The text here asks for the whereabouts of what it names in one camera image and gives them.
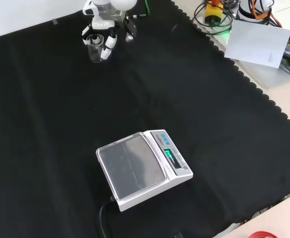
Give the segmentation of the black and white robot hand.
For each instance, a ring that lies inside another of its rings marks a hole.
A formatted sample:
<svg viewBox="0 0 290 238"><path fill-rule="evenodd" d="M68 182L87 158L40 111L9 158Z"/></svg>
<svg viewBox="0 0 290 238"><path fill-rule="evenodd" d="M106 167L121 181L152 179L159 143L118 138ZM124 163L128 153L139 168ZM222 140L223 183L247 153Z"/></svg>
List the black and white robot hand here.
<svg viewBox="0 0 290 238"><path fill-rule="evenodd" d="M102 62L108 59L117 43L118 30L118 21L93 17L92 22L82 31L82 40L88 46L91 61Z"/></svg>

